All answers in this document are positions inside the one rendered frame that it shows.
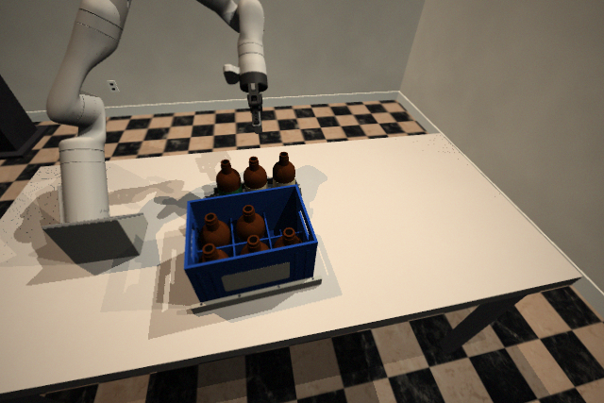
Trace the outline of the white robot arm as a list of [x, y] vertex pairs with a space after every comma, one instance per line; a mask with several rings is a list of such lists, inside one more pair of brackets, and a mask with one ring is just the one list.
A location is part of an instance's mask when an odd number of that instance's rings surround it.
[[[238, 39], [239, 67], [223, 67], [226, 82], [237, 84], [247, 72], [266, 73], [264, 13], [258, 0], [196, 0], [216, 12]], [[46, 101], [55, 123], [78, 126], [77, 137], [59, 142], [60, 223], [109, 218], [104, 146], [106, 109], [102, 99], [81, 91], [89, 71], [109, 57], [121, 39], [131, 0], [82, 0], [64, 59]], [[240, 28], [239, 28], [240, 18]]]

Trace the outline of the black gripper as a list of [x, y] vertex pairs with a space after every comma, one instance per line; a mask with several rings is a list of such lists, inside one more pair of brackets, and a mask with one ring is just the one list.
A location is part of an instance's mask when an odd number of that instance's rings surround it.
[[247, 100], [248, 106], [251, 109], [250, 111], [252, 114], [252, 125], [255, 128], [255, 133], [261, 134], [262, 93], [260, 92], [264, 92], [268, 88], [267, 75], [261, 72], [247, 72], [241, 74], [239, 76], [239, 79], [241, 90], [243, 92], [249, 92], [249, 94], [247, 95]]

